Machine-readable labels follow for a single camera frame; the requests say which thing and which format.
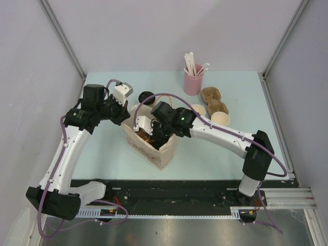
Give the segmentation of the brown paper takeout bag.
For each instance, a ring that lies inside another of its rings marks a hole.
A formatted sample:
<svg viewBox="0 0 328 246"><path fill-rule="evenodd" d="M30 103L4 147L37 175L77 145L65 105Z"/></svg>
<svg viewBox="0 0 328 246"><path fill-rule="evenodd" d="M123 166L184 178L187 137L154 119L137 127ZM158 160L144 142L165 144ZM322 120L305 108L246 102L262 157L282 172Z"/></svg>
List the brown paper takeout bag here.
<svg viewBox="0 0 328 246"><path fill-rule="evenodd" d="M174 157L177 148L177 137L172 135L167 143L163 145L150 139L150 136L144 130L135 132L133 129L133 117L139 104L134 105L130 113L130 118L123 121L121 127L126 135L128 144L140 153L149 162L157 166L158 169L164 169Z"/></svg>

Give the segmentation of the black coffee cup lid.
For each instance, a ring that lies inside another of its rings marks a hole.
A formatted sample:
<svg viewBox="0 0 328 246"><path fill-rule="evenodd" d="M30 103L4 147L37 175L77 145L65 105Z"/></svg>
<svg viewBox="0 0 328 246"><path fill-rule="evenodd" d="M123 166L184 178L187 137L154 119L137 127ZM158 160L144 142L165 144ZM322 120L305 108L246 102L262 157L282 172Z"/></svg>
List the black coffee cup lid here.
<svg viewBox="0 0 328 246"><path fill-rule="evenodd" d="M149 99L144 103L144 105L149 106L150 104L155 102L155 97L153 96L154 93L150 91L143 91L138 96L139 103L142 103L145 99L149 97Z"/></svg>

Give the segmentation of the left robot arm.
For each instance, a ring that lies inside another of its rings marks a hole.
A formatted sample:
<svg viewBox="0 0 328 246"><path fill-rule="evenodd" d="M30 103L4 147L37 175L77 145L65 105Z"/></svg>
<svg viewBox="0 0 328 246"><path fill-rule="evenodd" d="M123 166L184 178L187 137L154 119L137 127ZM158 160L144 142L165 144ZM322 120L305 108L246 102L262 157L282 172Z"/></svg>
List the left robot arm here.
<svg viewBox="0 0 328 246"><path fill-rule="evenodd" d="M29 187L26 197L41 213L64 220L76 217L81 206L95 200L103 205L113 200L107 182L94 179L73 188L71 180L82 150L102 120L115 125L130 117L127 97L133 88L116 81L113 91L97 84L84 86L83 96L71 108L60 124L63 136L48 171L37 187Z"/></svg>

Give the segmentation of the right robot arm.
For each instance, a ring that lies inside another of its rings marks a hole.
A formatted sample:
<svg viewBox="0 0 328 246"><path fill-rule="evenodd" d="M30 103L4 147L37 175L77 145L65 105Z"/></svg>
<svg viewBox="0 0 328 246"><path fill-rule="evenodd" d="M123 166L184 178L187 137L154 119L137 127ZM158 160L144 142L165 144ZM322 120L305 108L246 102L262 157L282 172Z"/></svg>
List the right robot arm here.
<svg viewBox="0 0 328 246"><path fill-rule="evenodd" d="M242 133L228 127L220 127L195 110L172 108L160 102L151 115L158 121L153 136L160 141L168 140L171 135L206 140L230 150L244 159L241 183L236 193L237 201L248 206L255 199L259 184L264 181L274 150L268 135L263 131L256 134Z"/></svg>

